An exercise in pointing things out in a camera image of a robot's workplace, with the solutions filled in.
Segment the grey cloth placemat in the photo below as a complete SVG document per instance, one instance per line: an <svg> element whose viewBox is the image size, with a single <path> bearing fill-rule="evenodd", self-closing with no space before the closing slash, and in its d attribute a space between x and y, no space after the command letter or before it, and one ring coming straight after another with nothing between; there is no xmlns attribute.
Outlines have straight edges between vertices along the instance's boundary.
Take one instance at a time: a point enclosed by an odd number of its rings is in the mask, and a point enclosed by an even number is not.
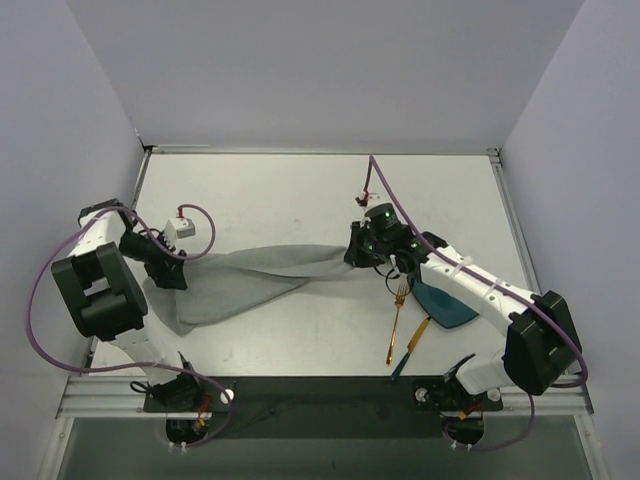
<svg viewBox="0 0 640 480"><path fill-rule="evenodd" d="M159 320L184 336L266 304L310 282L331 280L353 266L346 249L330 245L275 245L209 254L189 261L185 290L162 289L147 278L147 302Z"/></svg>

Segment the gold fork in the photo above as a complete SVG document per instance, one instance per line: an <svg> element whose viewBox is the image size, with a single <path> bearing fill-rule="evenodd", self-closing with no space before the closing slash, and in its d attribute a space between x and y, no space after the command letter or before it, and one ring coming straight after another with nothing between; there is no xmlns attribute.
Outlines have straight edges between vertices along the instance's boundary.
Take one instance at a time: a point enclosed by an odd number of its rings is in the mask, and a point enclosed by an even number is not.
<svg viewBox="0 0 640 480"><path fill-rule="evenodd" d="M387 366L390 366L393 361L393 352L394 352L395 343L396 343L396 335L397 335L400 310L402 309L408 294L409 294L409 286L407 283L404 283L398 286L395 294L395 298L394 298L395 316L394 316L390 341L388 345L388 350L385 358L385 363Z"/></svg>

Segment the teal square plate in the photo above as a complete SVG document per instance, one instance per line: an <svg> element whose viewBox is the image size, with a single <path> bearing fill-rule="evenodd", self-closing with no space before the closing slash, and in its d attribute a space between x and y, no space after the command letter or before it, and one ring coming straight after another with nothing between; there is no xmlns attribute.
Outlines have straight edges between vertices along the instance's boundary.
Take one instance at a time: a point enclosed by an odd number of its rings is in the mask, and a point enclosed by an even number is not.
<svg viewBox="0 0 640 480"><path fill-rule="evenodd" d="M446 292L410 277L411 293L424 312L444 329L462 327L479 314Z"/></svg>

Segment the gold knife teal handle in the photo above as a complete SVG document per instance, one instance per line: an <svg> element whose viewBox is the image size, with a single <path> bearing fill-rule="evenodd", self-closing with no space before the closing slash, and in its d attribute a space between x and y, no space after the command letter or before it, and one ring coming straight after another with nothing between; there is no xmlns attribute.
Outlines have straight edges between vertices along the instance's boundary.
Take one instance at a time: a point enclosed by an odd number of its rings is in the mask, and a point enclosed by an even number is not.
<svg viewBox="0 0 640 480"><path fill-rule="evenodd" d="M424 334L426 328L428 327L429 323L431 321L431 317L430 316L426 316L423 321L420 323L420 325L416 328L413 336L411 337L408 345L407 345L407 349L406 349L406 353L404 354L404 356L402 357L402 359L400 360L400 362L398 363L398 365L396 366L396 368L393 370L391 376L390 376L390 380L392 382L396 382L404 367L406 366L406 364L409 361L409 358L411 356L411 354L414 352L416 346L418 345L420 339L422 338L422 335Z"/></svg>

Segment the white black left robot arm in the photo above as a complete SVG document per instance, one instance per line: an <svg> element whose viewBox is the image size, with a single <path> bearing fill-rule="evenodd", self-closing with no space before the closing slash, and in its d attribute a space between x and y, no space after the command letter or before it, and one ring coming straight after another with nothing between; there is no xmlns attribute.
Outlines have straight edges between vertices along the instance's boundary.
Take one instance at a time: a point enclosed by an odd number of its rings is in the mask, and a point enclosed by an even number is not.
<svg viewBox="0 0 640 480"><path fill-rule="evenodd" d="M160 232L140 233L124 204L112 199L84 208L79 225L83 233L74 248L51 266L77 330L119 348L145 372L147 381L136 384L136 390L169 411L195 409L203 386L191 375L186 358L146 325L147 300L127 264L141 262L155 286L185 290L186 253L176 246L194 235L193 222L176 216Z"/></svg>

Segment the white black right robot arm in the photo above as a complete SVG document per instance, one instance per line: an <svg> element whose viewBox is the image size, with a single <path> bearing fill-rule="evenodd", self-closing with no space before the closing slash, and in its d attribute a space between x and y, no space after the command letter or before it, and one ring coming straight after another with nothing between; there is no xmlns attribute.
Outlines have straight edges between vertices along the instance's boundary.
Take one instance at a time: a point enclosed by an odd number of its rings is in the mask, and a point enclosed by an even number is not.
<svg viewBox="0 0 640 480"><path fill-rule="evenodd" d="M492 389L517 386L540 396L556 385L581 352L566 300L522 289L490 274L440 237L415 233L387 200L359 200L344 260L356 268L384 263L410 285L432 287L476 312L504 338L491 355L470 353L449 371L443 394L464 408Z"/></svg>

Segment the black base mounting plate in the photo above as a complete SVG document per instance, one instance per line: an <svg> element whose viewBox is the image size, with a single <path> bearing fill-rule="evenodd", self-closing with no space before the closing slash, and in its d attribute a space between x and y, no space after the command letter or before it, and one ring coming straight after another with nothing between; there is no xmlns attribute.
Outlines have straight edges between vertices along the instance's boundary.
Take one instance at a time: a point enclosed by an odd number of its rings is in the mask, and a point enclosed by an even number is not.
<svg viewBox="0 0 640 480"><path fill-rule="evenodd" d="M503 408L496 395L469 395L439 376L227 377L228 395L209 387L200 402L171 408L146 397L143 410L164 414L174 442L213 433L223 439L424 439L445 423L473 440L481 416Z"/></svg>

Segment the aluminium table edge rail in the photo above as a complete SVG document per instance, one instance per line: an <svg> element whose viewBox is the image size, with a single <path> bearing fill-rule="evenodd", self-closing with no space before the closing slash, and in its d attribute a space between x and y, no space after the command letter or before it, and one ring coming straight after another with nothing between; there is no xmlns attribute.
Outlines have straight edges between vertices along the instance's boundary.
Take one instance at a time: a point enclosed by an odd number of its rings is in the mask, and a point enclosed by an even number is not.
<svg viewBox="0 0 640 480"><path fill-rule="evenodd" d="M212 154L214 150L208 145L145 145L143 146L143 157L137 178L134 185L131 206L136 207L141 195L142 187L149 168L151 156L159 155L191 155L191 154Z"/></svg>

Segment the aluminium front frame rail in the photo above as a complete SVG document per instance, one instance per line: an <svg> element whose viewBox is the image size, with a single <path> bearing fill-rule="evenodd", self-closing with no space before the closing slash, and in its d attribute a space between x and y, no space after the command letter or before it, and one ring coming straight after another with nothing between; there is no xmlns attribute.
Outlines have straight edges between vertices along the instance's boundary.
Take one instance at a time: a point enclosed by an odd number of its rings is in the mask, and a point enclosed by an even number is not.
<svg viewBox="0 0 640 480"><path fill-rule="evenodd" d="M130 389L131 377L73 377L67 381L57 416L60 418L161 418L194 419L192 412L154 411L145 397ZM594 412L582 387L551 389L534 399L538 416L590 415Z"/></svg>

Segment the aluminium right side rail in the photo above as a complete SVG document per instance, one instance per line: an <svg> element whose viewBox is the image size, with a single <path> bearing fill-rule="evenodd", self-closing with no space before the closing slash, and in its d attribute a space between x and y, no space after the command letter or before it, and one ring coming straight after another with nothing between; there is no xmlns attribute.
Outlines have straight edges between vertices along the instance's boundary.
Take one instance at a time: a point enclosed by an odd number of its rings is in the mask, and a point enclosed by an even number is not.
<svg viewBox="0 0 640 480"><path fill-rule="evenodd" d="M487 150L487 155L501 196L502 204L516 246L519 261L524 272L526 285L530 290L540 294L540 284L535 272L534 265L532 263L531 255L526 244L526 239L521 224L517 217L513 200L509 192L507 180L504 175L504 168L500 157L500 150L496 148L490 148Z"/></svg>

